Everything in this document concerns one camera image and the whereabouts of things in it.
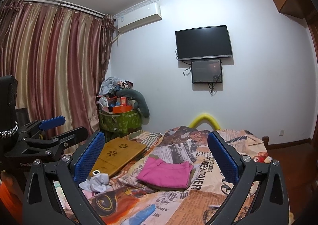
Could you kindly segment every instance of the blue gripper pad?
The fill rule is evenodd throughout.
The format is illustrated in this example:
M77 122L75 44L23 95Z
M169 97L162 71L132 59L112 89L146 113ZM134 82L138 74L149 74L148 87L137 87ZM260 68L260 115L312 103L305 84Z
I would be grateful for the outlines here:
M81 155L74 165L74 181L75 183L82 183L86 181L91 172L98 156L105 145L105 136L102 132L96 134L94 139L90 142L86 151Z
M235 185L239 181L238 167L213 133L208 135L208 147L226 181Z
M42 123L39 125L39 129L42 131L47 131L49 129L62 126L64 124L65 124L65 117L58 116L58 117L54 117L54 118L42 121Z

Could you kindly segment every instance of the air conditioner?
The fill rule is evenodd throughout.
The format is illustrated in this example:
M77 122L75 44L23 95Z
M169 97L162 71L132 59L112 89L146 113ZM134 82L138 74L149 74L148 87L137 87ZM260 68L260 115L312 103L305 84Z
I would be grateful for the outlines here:
M118 31L124 33L160 20L160 6L157 3L152 3L119 17Z

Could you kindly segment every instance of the silver bolt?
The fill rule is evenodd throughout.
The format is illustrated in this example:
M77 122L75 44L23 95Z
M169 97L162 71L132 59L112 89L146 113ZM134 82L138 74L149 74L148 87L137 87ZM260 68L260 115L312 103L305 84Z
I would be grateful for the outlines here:
M279 161L276 160L276 159L273 159L273 164L274 164L275 166L278 166L278 165L279 165Z
M70 156L70 155L65 155L65 156L62 157L62 161L64 161L64 162L67 162L67 161L69 161L70 159L71 159L71 156Z
M242 157L242 160L245 161L245 162L250 162L251 161L251 157L250 156L247 156L247 155L244 155Z
M40 164L40 160L39 159L36 159L34 162L33 162L33 165L39 165Z

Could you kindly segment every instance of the yellow arch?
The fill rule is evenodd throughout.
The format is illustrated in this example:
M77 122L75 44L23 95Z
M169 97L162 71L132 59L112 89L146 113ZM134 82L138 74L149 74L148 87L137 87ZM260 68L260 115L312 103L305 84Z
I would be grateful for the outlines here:
M189 125L189 127L191 127L191 128L196 128L197 125L198 125L198 123L199 123L200 121L202 121L203 119L208 120L208 121L211 123L211 125L213 126L213 128L214 128L215 130L221 130L220 125L217 123L217 121L214 119L214 117L212 117L212 116L210 116L210 115L208 115L208 114L201 114L201 115L197 116L197 117L191 122L191 124Z

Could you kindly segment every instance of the pink folded cloth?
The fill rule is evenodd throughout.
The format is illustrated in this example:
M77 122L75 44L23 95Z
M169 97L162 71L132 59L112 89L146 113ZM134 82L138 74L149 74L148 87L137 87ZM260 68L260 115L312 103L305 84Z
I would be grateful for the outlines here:
M161 158L149 157L137 179L160 187L187 188L192 168L188 161L170 164Z

